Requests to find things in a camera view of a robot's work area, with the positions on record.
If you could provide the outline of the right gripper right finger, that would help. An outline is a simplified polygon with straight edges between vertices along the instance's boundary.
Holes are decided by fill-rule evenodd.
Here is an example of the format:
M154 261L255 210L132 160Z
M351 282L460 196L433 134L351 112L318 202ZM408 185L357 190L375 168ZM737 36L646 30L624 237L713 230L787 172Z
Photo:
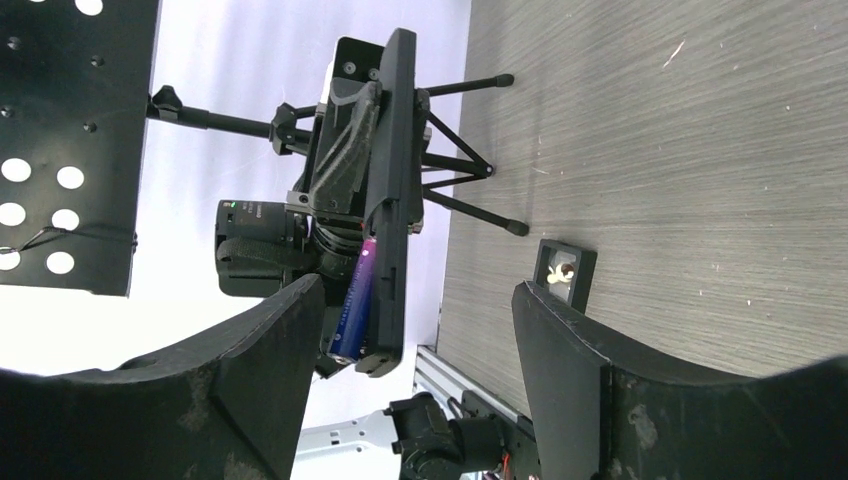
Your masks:
M847 360L735 375L525 281L513 324L545 479L843 479Z

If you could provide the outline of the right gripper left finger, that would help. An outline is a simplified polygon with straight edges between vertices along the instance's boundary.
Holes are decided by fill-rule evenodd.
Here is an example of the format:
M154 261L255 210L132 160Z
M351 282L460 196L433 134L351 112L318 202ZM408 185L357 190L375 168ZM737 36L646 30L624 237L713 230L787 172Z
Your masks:
M287 479L323 328L306 275L110 371L1 374L5 479Z

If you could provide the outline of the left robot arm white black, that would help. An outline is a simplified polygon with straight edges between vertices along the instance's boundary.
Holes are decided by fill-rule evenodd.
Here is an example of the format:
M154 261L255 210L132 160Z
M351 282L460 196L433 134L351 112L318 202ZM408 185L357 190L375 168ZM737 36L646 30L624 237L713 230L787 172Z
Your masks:
M442 194L431 167L457 182L490 177L493 166L436 117L435 96L506 88L510 74L419 88L415 35L397 30L378 46L340 39L321 100L278 107L269 123L224 118L219 128L266 134L279 155L302 154L305 169L283 203L225 201L216 222L216 268L224 293L259 297L316 275L323 336L305 344L313 368L353 364L372 377L400 361L407 238L433 202L524 236L528 226Z

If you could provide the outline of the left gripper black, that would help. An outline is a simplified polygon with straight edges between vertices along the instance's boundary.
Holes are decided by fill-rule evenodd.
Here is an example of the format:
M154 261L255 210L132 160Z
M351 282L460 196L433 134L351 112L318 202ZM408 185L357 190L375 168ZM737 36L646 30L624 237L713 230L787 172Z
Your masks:
M287 201L315 232L368 232L365 213L372 143L381 113L384 45L341 37L328 66L306 166ZM408 232L423 227L421 154L429 96L416 89L412 199Z

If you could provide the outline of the blue purple battery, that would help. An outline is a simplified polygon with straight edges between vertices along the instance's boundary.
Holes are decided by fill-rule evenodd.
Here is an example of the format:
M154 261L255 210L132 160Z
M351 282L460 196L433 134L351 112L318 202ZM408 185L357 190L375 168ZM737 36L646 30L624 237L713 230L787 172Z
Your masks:
M337 363L359 361L367 331L376 260L375 238L367 238L357 259L328 355Z

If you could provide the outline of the black tripod stand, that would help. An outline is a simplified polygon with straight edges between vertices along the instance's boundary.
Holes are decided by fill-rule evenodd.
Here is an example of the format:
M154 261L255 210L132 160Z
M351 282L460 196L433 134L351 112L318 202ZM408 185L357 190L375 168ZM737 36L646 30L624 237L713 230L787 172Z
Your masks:
M312 105L294 108L287 103L283 103L279 106L279 109L282 111L282 120L272 120L270 123L216 114L208 110L185 106L174 88L165 85L158 92L148 97L146 116L151 120L159 120L185 127L203 130L212 129L262 138L270 141L272 143L272 149L280 156L292 153L307 156L309 142L316 136L319 128L314 127L311 131L299 129L297 127L297 121L303 118L315 117L318 107ZM438 188L489 178L494 175L495 168L435 114L429 113L425 122L436 127L467 158L463 160L423 151L421 154L422 172L452 171L458 174L456 178L450 180L424 184L423 197L449 210L458 211L475 219L495 225L515 236L526 236L529 233L529 226L522 221L496 215L436 192Z

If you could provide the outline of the black perforated music stand tray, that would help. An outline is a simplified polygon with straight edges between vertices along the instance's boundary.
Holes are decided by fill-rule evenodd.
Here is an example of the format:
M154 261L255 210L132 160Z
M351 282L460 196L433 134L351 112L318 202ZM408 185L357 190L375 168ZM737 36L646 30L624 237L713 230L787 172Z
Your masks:
M131 285L156 1L1 5L1 157L29 176L3 179L21 221L1 229L19 257L5 285L125 297Z

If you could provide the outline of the small black square tray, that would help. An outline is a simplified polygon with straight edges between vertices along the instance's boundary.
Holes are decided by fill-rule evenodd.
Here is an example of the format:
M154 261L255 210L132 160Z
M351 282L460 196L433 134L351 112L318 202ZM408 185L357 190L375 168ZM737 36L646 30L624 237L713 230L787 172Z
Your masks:
M597 261L593 250L554 239L539 242L533 281L580 313L585 313Z

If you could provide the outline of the black remote plain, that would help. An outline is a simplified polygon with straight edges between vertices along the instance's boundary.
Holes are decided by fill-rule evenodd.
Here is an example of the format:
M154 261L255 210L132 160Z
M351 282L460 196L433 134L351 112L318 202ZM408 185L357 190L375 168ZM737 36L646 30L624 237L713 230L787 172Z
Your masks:
M381 113L369 168L366 225L376 238L365 357L356 371L380 378L402 360L405 340L406 271L412 199L417 36L398 28L385 46L379 81Z

